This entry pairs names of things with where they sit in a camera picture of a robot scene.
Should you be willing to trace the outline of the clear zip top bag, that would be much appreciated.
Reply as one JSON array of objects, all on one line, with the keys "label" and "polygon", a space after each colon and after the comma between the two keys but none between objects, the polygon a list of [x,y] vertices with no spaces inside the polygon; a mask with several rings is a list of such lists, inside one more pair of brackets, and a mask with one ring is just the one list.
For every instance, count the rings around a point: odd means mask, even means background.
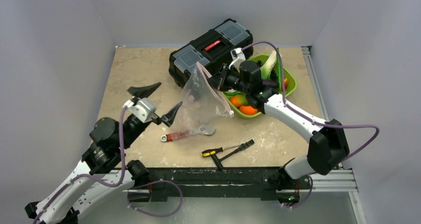
[{"label": "clear zip top bag", "polygon": [[193,65],[181,93],[183,105],[179,124],[187,129],[213,129],[220,121],[234,116],[223,93],[211,87],[208,82],[210,77],[202,64],[197,62]]}]

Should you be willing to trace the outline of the toy orange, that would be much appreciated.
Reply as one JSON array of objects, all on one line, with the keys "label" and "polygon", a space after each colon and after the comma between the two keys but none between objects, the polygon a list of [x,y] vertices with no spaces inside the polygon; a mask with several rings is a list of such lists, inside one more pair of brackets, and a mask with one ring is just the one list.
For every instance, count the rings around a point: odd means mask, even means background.
[{"label": "toy orange", "polygon": [[239,111],[242,114],[247,115],[247,116],[254,116],[259,112],[257,109],[253,108],[252,106],[240,106]]}]

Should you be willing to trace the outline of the toy green bean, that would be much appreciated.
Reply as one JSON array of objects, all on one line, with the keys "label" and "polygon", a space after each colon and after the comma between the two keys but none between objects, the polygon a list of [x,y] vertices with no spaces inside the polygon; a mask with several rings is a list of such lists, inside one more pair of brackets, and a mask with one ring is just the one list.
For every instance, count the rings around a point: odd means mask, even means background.
[{"label": "toy green bean", "polygon": [[282,86],[282,69],[281,69],[281,61],[280,61],[280,50],[279,50],[279,47],[277,47],[277,75],[278,75],[279,91],[283,91],[283,86]]}]

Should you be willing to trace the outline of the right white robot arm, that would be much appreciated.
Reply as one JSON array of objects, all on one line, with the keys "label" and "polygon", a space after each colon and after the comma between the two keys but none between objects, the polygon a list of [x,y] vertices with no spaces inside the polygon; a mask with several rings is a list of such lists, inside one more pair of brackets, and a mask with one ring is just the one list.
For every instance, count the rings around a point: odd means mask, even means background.
[{"label": "right white robot arm", "polygon": [[244,93],[249,105],[283,122],[308,142],[306,156],[294,158],[281,168],[279,182],[283,187],[292,187],[305,175],[327,175],[349,155],[341,123],[315,117],[288,102],[262,79],[256,62],[242,62],[238,70],[223,65],[218,73],[208,78],[208,83],[215,90],[233,89]]}]

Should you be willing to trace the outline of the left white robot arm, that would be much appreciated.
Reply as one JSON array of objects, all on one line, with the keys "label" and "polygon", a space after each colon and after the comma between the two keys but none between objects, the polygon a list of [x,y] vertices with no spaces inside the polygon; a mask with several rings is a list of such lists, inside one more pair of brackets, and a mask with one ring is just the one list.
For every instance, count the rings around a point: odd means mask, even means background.
[{"label": "left white robot arm", "polygon": [[159,83],[129,87],[131,98],[122,107],[120,118],[99,119],[90,132],[92,143],[70,175],[47,198],[25,206],[35,224],[76,224],[110,197],[130,188],[150,191],[154,182],[139,160],[125,160],[125,150],[150,124],[170,127],[181,107],[176,104],[166,114],[156,114],[149,96]]}]

